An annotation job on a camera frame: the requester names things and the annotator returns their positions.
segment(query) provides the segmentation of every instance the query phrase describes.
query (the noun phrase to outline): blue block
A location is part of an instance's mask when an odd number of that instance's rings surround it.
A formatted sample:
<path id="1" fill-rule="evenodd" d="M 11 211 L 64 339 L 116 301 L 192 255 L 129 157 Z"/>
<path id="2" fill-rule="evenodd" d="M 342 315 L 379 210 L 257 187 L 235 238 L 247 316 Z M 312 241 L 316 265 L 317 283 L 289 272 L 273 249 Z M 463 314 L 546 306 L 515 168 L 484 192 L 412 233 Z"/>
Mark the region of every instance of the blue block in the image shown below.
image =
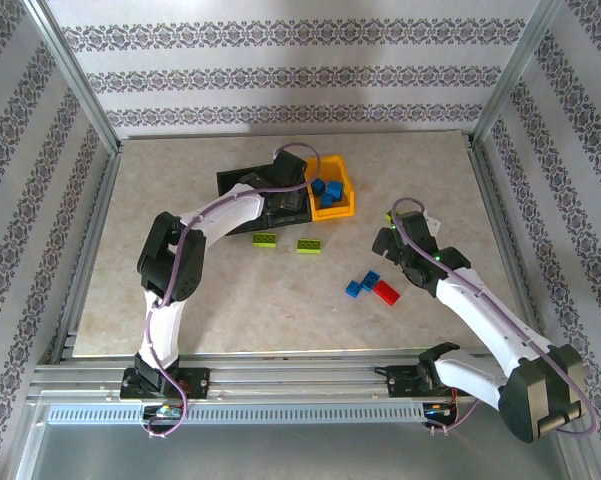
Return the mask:
<path id="1" fill-rule="evenodd" d="M 351 283 L 347 286 L 345 292 L 347 292 L 353 298 L 356 298 L 360 293 L 360 290 L 362 290 L 362 286 L 358 282 L 351 281 Z"/>
<path id="2" fill-rule="evenodd" d="M 342 200 L 342 182 L 327 183 L 326 192 L 339 202 Z"/>
<path id="3" fill-rule="evenodd" d="M 320 197 L 320 208 L 329 208 L 333 205 L 333 196 L 325 193 L 322 197 Z"/>
<path id="4" fill-rule="evenodd" d="M 361 282 L 361 286 L 362 288 L 364 288 L 367 292 L 370 292 L 371 290 L 373 290 L 373 287 L 376 286 L 376 283 L 378 283 L 378 280 L 380 280 L 380 275 L 378 275 L 376 272 L 374 272 L 373 270 L 369 270 L 369 273 L 367 273 L 364 276 L 364 279 Z"/>
<path id="5" fill-rule="evenodd" d="M 316 197 L 319 197 L 320 195 L 322 195 L 326 188 L 327 188 L 327 185 L 319 178 L 316 178 L 311 183 L 311 190 L 313 191 L 313 195 Z"/>

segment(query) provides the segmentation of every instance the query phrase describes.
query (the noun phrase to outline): patterned wallpaper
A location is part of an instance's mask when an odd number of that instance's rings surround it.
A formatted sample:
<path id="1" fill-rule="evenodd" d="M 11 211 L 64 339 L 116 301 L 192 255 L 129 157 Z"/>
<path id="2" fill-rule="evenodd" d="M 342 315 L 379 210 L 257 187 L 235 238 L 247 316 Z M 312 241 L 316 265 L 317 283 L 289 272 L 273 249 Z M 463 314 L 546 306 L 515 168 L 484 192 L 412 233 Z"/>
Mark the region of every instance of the patterned wallpaper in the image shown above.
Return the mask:
<path id="1" fill-rule="evenodd" d="M 538 0 L 49 0 L 121 138 L 471 130 Z"/>
<path id="2" fill-rule="evenodd" d="M 0 0 L 0 474 L 108 154 L 18 0 Z"/>
<path id="3" fill-rule="evenodd" d="M 584 359 L 601 469 L 601 0 L 561 7 L 484 150 L 535 310 Z"/>

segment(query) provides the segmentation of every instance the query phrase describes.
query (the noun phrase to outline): red lego brick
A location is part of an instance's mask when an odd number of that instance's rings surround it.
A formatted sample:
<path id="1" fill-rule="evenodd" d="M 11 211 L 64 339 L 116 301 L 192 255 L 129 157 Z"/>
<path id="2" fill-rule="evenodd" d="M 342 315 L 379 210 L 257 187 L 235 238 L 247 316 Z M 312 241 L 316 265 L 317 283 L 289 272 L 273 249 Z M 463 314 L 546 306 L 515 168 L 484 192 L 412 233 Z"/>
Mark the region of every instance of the red lego brick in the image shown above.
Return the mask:
<path id="1" fill-rule="evenodd" d="M 380 280 L 376 283 L 376 286 L 373 287 L 373 291 L 389 305 L 393 305 L 400 298 L 400 294 L 391 288 L 384 280 Z"/>

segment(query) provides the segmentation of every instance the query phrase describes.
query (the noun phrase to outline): lego brick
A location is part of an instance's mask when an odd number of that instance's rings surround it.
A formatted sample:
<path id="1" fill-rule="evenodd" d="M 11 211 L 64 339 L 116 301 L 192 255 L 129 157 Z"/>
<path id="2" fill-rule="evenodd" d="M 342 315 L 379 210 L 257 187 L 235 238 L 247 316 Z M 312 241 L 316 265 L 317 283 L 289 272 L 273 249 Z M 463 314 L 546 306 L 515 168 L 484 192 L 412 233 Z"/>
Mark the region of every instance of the lego brick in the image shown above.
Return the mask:
<path id="1" fill-rule="evenodd" d="M 298 253 L 322 253 L 322 242 L 317 238 L 298 239 Z"/>
<path id="2" fill-rule="evenodd" d="M 276 234 L 275 233 L 254 233 L 251 243 L 254 247 L 275 248 Z"/>
<path id="3" fill-rule="evenodd" d="M 336 202 L 342 200 L 342 182 L 332 181 L 327 183 L 326 192 L 336 199 Z"/>
<path id="4" fill-rule="evenodd" d="M 345 292 L 347 292 L 347 294 L 351 295 L 353 298 L 356 298 L 360 293 L 360 290 L 362 290 L 362 285 L 352 280 L 345 289 Z"/>
<path id="5" fill-rule="evenodd" d="M 380 280 L 376 283 L 376 286 L 373 287 L 373 291 L 389 305 L 393 305 L 400 298 L 400 294 L 391 288 L 384 280 Z"/>
<path id="6" fill-rule="evenodd" d="M 320 180 L 319 178 L 316 178 L 312 183 L 311 183 L 311 191 L 313 192 L 313 194 L 316 197 L 319 197 L 320 195 L 322 195 L 325 191 L 325 189 L 327 188 L 327 184 L 324 183 L 322 180 Z"/>
<path id="7" fill-rule="evenodd" d="M 373 290 L 373 287 L 376 286 L 378 280 L 380 280 L 380 275 L 378 275 L 373 270 L 369 270 L 369 273 L 367 273 L 364 276 L 360 284 L 362 285 L 362 288 L 364 288 L 367 292 L 370 292 L 371 290 Z"/>
<path id="8" fill-rule="evenodd" d="M 333 205 L 334 200 L 335 199 L 333 198 L 333 195 L 325 193 L 322 195 L 322 198 L 320 198 L 320 208 L 329 208 L 331 205 Z"/>

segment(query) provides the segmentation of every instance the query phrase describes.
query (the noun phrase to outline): cable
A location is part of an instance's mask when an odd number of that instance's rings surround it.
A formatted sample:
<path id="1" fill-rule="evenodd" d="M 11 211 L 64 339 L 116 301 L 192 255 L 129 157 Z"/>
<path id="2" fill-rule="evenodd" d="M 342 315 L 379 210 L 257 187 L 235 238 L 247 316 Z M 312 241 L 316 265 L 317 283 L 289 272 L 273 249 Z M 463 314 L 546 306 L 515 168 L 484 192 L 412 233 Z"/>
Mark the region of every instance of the cable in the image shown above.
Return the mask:
<path id="1" fill-rule="evenodd" d="M 465 279 L 462 275 L 457 274 L 455 271 L 453 271 L 452 269 L 447 267 L 444 263 L 438 262 L 435 258 L 433 258 L 431 255 L 429 255 L 427 252 L 425 252 L 422 248 L 420 248 L 418 246 L 418 244 L 415 241 L 413 241 L 413 239 L 411 237 L 409 237 L 409 235 L 407 235 L 407 232 L 405 231 L 404 226 L 402 225 L 402 222 L 399 221 L 400 219 L 397 214 L 398 205 L 400 205 L 402 202 L 406 202 L 406 201 L 414 202 L 414 203 L 418 204 L 419 206 L 424 207 L 424 204 L 421 201 L 419 201 L 415 198 L 412 198 L 412 197 L 402 197 L 393 203 L 393 206 L 391 207 L 391 218 L 392 218 L 393 223 L 395 224 L 398 232 L 400 232 L 400 235 L 402 236 L 403 240 L 411 248 L 413 248 L 419 255 L 421 255 L 422 257 L 427 259 L 429 262 L 434 264 L 436 267 L 438 267 L 441 270 L 443 270 L 444 272 L 446 272 L 447 275 L 454 278 L 456 281 L 463 284 L 465 286 L 465 288 L 467 290 L 469 290 L 473 295 L 475 295 L 478 298 L 482 297 L 484 299 L 485 303 L 489 306 L 489 308 L 491 308 L 496 313 L 496 315 L 498 317 L 500 317 L 500 319 L 511 330 L 513 330 L 513 332 L 516 335 L 518 335 L 518 337 L 520 337 L 522 339 L 523 342 L 525 342 L 527 345 L 529 345 L 529 347 L 536 354 L 538 354 L 538 356 L 540 356 L 545 362 L 547 362 L 547 364 L 549 364 L 549 366 L 556 371 L 558 376 L 567 385 L 569 385 L 569 387 L 576 393 L 576 395 L 580 398 L 580 401 L 583 403 L 583 405 L 589 412 L 589 415 L 591 416 L 591 425 L 589 425 L 589 428 L 587 428 L 586 430 L 583 430 L 581 432 L 570 432 L 568 430 L 562 430 L 562 429 L 557 429 L 557 431 L 563 435 L 566 435 L 569 437 L 576 437 L 576 438 L 587 437 L 589 435 L 592 435 L 598 428 L 598 417 L 596 415 L 596 411 L 593 407 L 593 404 L 589 400 L 589 397 L 587 397 L 587 395 L 580 389 L 580 387 L 566 373 L 564 373 L 564 371 L 556 364 L 556 362 L 553 361 L 553 359 L 551 357 L 549 357 L 549 355 L 547 355 L 545 352 L 543 352 L 542 349 L 538 345 L 535 344 L 535 342 L 531 339 L 531 337 L 529 337 L 529 335 L 527 335 L 524 332 L 524 330 L 522 330 L 511 318 L 509 318 L 509 315 L 507 315 L 493 301 L 493 299 L 491 297 L 489 297 L 489 295 L 487 295 L 485 292 L 483 292 L 480 288 L 478 288 L 472 282 Z M 475 405 L 471 408 L 471 410 L 469 410 L 469 413 L 471 413 L 473 411 L 473 408 L 475 408 Z M 462 421 L 464 421 L 464 419 L 469 415 L 469 413 L 467 415 L 465 415 L 461 421 L 454 423 L 451 427 L 455 428 L 457 425 L 462 423 Z"/>
<path id="2" fill-rule="evenodd" d="M 311 145 L 309 145 L 308 143 L 305 142 L 291 142 L 291 143 L 287 143 L 281 147 L 278 147 L 274 152 L 273 152 L 273 158 L 275 159 L 276 156 L 278 155 L 278 153 L 280 152 L 280 150 L 283 150 L 285 148 L 289 148 L 289 147 L 305 147 L 308 148 L 309 150 L 311 150 L 314 155 L 316 156 L 316 171 L 313 174 L 313 176 L 307 180 L 304 183 L 301 183 L 300 185 L 294 185 L 292 187 L 281 187 L 281 188 L 260 188 L 260 189 L 256 189 L 256 190 L 246 190 L 243 192 L 239 192 L 233 196 L 228 196 L 225 198 L 221 198 L 219 201 L 212 203 L 211 205 L 207 206 L 204 210 L 202 210 L 198 215 L 196 215 L 195 217 L 193 217 L 191 219 L 191 221 L 187 224 L 187 226 L 184 228 L 184 230 L 182 231 L 182 233 L 180 234 L 180 238 L 178 239 L 178 247 L 176 250 L 176 257 L 173 261 L 173 268 L 171 270 L 171 277 L 169 278 L 169 284 L 167 285 L 167 289 L 164 292 L 164 296 L 162 298 L 161 302 L 158 302 L 156 300 L 156 303 L 149 309 L 149 312 L 147 313 L 147 318 L 145 320 L 145 326 L 144 326 L 144 336 L 147 339 L 147 346 L 149 347 L 149 352 L 151 353 L 151 356 L 153 357 L 154 362 L 156 363 L 157 367 L 158 367 L 158 371 L 162 374 L 162 376 L 164 378 L 167 379 L 167 381 L 173 385 L 173 387 L 178 391 L 178 393 L 180 394 L 180 398 L 182 399 L 182 413 L 180 415 L 180 419 L 178 420 L 178 422 L 172 426 L 171 428 L 169 428 L 168 430 L 166 430 L 165 432 L 162 433 L 156 433 L 154 430 L 152 430 L 151 425 L 153 420 L 150 420 L 146 426 L 143 426 L 144 429 L 149 432 L 149 435 L 152 437 L 160 437 L 160 438 L 165 438 L 168 435 L 171 435 L 173 432 L 175 432 L 178 428 L 180 428 L 180 426 L 183 424 L 183 422 L 185 421 L 185 419 L 187 418 L 187 414 L 189 412 L 189 406 L 188 406 L 188 402 L 187 402 L 187 394 L 184 391 L 184 389 L 178 384 L 178 382 L 175 381 L 175 379 L 169 375 L 169 373 L 165 370 L 165 368 L 162 366 L 162 363 L 160 362 L 160 359 L 158 358 L 158 354 L 156 353 L 155 349 L 153 348 L 153 342 L 151 341 L 151 318 L 153 317 L 153 312 L 156 310 L 159 310 L 161 308 L 167 307 L 169 306 L 169 304 L 171 303 L 171 294 L 173 293 L 173 289 L 175 288 L 176 285 L 176 279 L 178 278 L 178 270 L 180 269 L 180 263 L 182 262 L 182 251 L 183 251 L 183 246 L 184 246 L 184 242 L 185 239 L 187 237 L 187 235 L 189 234 L 189 232 L 191 231 L 191 229 L 193 228 L 193 226 L 198 223 L 199 221 L 201 221 L 205 216 L 209 215 L 209 213 L 211 213 L 212 211 L 214 211 L 216 208 L 229 203 L 229 202 L 233 202 L 236 201 L 239 198 L 245 197 L 245 196 L 252 196 L 252 195 L 259 195 L 261 193 L 289 193 L 289 192 L 295 192 L 298 190 L 302 190 L 303 188 L 308 187 L 309 185 L 311 185 L 311 183 L 313 183 L 317 178 L 318 175 L 320 173 L 320 168 L 322 166 L 322 158 L 320 157 L 320 154 L 318 153 L 318 151 L 312 147 Z"/>

